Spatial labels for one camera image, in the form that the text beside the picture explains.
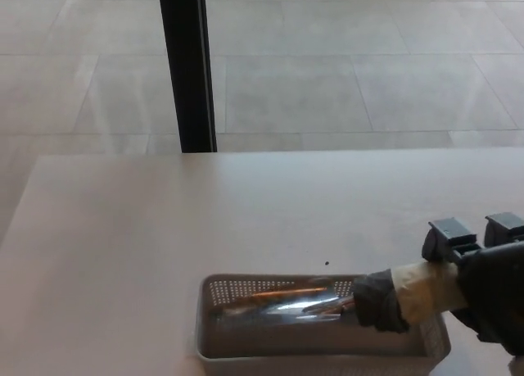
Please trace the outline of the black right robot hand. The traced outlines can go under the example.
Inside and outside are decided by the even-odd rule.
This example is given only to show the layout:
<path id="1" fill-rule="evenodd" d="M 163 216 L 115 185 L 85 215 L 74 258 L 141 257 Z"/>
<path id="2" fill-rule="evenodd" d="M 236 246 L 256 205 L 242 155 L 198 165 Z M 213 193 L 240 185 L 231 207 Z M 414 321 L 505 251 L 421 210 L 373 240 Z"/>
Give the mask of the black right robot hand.
<path id="1" fill-rule="evenodd" d="M 523 356 L 523 219 L 512 212 L 486 217 L 484 243 L 455 218 L 429 223 L 422 257 L 458 268 L 466 304 L 453 314 L 483 342 Z"/>

